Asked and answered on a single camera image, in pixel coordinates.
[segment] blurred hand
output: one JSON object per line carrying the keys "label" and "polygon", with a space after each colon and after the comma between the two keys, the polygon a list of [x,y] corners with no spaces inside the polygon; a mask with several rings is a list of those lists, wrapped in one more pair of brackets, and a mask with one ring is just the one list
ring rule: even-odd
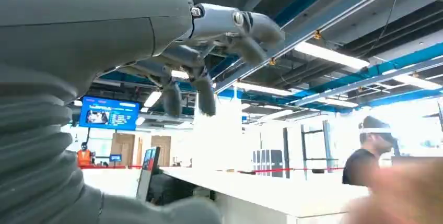
{"label": "blurred hand", "polygon": [[371,195],[352,202],[346,224],[443,223],[443,162],[381,168]]}

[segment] gray robotic arm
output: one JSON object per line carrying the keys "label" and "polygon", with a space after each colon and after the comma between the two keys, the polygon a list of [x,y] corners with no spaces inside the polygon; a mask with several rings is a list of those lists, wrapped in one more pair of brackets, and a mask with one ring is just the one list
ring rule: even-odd
{"label": "gray robotic arm", "polygon": [[[171,82],[172,78],[164,78],[170,74],[170,71],[164,71],[166,66],[181,67],[188,72],[192,85],[200,95],[200,110],[212,116],[215,114],[215,100],[212,81],[203,61],[205,53],[200,53],[187,45],[224,45],[232,52],[239,54],[245,62],[255,66],[266,58],[262,46],[274,47],[284,40],[284,33],[268,16],[240,11],[232,7],[198,4],[191,9],[191,13],[193,29],[187,39],[181,38],[160,56],[139,61],[134,65],[134,69],[139,69],[139,72],[134,73],[134,70],[129,72],[127,68],[123,69],[123,72],[148,77],[152,81],[161,79]],[[162,67],[156,63],[164,63],[165,66]],[[168,86],[155,81],[154,83],[162,88],[171,88],[170,83]],[[165,111],[177,116],[181,112],[179,92],[171,89],[166,91],[169,91],[169,95],[163,94]]]}
{"label": "gray robotic arm", "polygon": [[[257,63],[269,25],[255,33],[254,14],[220,8],[231,22],[207,27],[217,9],[192,0],[0,0],[0,7],[0,223],[221,223],[202,199],[157,208],[86,185],[60,126],[72,117],[66,104],[105,70],[153,56],[174,62],[169,46],[214,41],[248,48],[241,55]],[[207,88],[204,66],[180,59],[197,90],[198,80]],[[148,74],[177,98],[166,69],[137,63],[127,71]]]}

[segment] white table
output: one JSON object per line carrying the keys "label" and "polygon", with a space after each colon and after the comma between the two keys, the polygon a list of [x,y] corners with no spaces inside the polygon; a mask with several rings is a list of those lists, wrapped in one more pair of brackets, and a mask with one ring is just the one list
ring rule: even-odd
{"label": "white table", "polygon": [[365,187],[299,182],[240,173],[162,168],[164,173],[217,192],[224,224],[335,224]]}

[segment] person in orange vest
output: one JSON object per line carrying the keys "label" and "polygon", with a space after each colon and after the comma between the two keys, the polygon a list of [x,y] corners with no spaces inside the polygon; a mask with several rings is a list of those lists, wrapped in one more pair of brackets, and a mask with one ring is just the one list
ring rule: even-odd
{"label": "person in orange vest", "polygon": [[91,165],[91,151],[88,149],[86,142],[81,144],[81,150],[77,152],[77,162],[79,166],[90,166]]}

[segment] white headset strap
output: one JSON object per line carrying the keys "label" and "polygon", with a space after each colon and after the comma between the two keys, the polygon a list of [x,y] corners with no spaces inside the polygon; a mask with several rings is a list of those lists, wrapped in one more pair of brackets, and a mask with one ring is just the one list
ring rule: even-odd
{"label": "white headset strap", "polygon": [[361,128],[360,129],[361,134],[370,134],[370,133],[378,133],[378,134],[384,134],[384,133],[392,133],[392,129],[390,128]]}

